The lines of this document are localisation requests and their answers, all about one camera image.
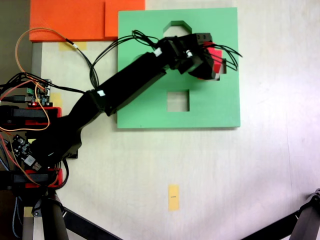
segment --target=connector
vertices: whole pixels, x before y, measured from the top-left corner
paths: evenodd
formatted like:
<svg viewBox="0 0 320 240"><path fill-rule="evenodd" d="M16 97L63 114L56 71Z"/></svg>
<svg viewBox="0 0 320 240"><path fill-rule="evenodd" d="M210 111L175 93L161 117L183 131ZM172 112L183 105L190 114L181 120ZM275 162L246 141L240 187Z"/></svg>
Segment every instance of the connector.
<svg viewBox="0 0 320 240"><path fill-rule="evenodd" d="M24 95L6 96L1 101L15 103L15 104L22 104L22 103L31 102L32 96L24 96Z"/></svg>

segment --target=circuit board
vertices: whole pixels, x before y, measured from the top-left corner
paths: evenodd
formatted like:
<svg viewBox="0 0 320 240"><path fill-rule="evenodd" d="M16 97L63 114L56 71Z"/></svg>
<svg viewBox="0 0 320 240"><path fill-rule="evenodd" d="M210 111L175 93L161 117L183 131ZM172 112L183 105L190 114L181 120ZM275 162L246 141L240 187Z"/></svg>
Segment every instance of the circuit board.
<svg viewBox="0 0 320 240"><path fill-rule="evenodd" d="M51 83L50 79L44 79L48 83ZM50 86L46 83L39 83L40 86L44 87L44 91L42 91L40 88L36 89L37 97L40 100L40 103L43 107L52 107L53 103L50 102ZM31 101L28 102L29 108L37 108L39 107L39 103L36 101L36 94L35 90L32 88L27 88L26 93L29 97L31 97Z"/></svg>
<svg viewBox="0 0 320 240"><path fill-rule="evenodd" d="M38 171L41 165L36 162L30 150L30 143L20 135L15 135L12 142L12 150L17 160L22 160L26 165Z"/></svg>

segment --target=white label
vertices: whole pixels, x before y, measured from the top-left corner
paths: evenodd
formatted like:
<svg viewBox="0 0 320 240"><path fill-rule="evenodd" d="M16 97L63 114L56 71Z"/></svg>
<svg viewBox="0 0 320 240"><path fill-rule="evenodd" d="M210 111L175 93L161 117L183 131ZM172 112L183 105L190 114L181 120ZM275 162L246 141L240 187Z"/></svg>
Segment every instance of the white label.
<svg viewBox="0 0 320 240"><path fill-rule="evenodd" d="M26 164L28 164L30 167L31 167L31 165L32 165L35 161L36 161L36 160L35 160L34 157L31 156L31 155L27 156L26 159L24 160L24 162L25 162Z"/></svg>
<svg viewBox="0 0 320 240"><path fill-rule="evenodd" d="M103 90L96 91L96 93L97 93L97 94L99 94L99 95L100 95L100 97L103 97L103 96L105 96L105 95L106 95L106 94L105 94L105 92L104 92Z"/></svg>
<svg viewBox="0 0 320 240"><path fill-rule="evenodd" d="M162 54L161 48L158 47L156 50L154 50L153 53L154 53L154 55L155 55L156 57L160 56L160 55Z"/></svg>

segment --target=black tripod leg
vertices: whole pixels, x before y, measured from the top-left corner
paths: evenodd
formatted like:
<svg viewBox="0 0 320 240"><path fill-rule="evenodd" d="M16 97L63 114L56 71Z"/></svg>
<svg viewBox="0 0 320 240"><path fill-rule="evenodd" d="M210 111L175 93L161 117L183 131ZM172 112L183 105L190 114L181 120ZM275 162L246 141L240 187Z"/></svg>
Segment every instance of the black tripod leg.
<svg viewBox="0 0 320 240"><path fill-rule="evenodd" d="M316 240L320 227L320 214L314 206L305 208L294 227L290 240Z"/></svg>
<svg viewBox="0 0 320 240"><path fill-rule="evenodd" d="M122 240L111 232L64 208L64 222L67 229L87 240Z"/></svg>
<svg viewBox="0 0 320 240"><path fill-rule="evenodd" d="M298 221L299 211L286 216L275 223L243 238L242 240L281 240L289 236Z"/></svg>
<svg viewBox="0 0 320 240"><path fill-rule="evenodd" d="M61 207L50 199L41 204L45 240L69 240Z"/></svg>

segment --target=square hole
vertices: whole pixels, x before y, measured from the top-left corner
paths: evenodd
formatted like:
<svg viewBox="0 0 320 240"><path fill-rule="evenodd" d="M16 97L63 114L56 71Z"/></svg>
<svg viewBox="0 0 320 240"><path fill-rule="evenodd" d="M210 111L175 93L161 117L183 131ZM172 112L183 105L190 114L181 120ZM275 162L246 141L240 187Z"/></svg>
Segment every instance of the square hole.
<svg viewBox="0 0 320 240"><path fill-rule="evenodd" d="M189 112L190 100L189 90L186 91L169 91L167 94L167 111L168 112Z"/></svg>

